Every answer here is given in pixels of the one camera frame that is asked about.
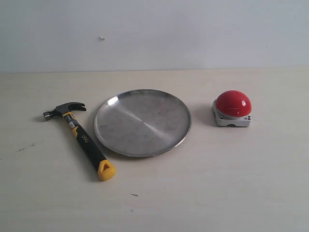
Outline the black yellow claw hammer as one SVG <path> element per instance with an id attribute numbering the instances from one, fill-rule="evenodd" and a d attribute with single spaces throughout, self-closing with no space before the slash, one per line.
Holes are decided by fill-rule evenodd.
<path id="1" fill-rule="evenodd" d="M 53 111 L 47 111 L 43 113 L 46 121 L 59 116 L 69 126 L 72 134 L 77 140 L 78 144 L 87 155 L 91 164 L 97 172 L 98 178 L 101 181 L 111 179 L 115 175 L 115 167 L 111 162 L 103 155 L 98 146 L 92 140 L 90 135 L 83 129 L 73 115 L 73 111 L 86 111 L 85 104 L 80 102 L 69 102 L 56 106 Z"/>

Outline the red dome push button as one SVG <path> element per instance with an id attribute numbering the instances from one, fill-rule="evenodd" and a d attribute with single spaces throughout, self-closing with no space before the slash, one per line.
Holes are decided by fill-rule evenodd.
<path id="1" fill-rule="evenodd" d="M 249 127 L 252 104 L 244 93 L 228 90 L 214 100 L 212 111 L 218 126 Z"/>

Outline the round steel plate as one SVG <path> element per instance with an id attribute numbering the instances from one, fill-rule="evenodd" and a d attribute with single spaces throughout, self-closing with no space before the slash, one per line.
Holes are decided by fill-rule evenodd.
<path id="1" fill-rule="evenodd" d="M 191 124 L 190 110 L 176 96 L 136 89 L 104 102 L 94 118 L 94 132 L 100 143 L 115 153 L 148 158 L 180 145 Z"/>

